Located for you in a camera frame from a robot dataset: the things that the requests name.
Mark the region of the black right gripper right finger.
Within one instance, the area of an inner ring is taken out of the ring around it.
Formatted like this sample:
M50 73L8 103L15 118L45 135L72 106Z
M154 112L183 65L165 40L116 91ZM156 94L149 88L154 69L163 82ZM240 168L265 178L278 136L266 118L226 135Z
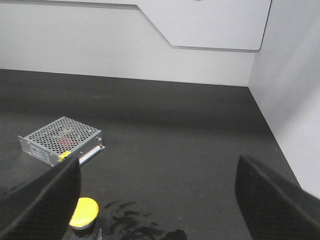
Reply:
M320 200L260 161L239 157L234 190L252 239L320 238Z

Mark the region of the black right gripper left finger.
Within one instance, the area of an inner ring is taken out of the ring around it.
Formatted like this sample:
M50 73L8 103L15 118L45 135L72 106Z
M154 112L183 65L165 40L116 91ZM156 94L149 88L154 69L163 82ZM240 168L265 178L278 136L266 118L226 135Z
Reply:
M61 163L0 201L2 240L61 240L77 206L81 170L77 157Z

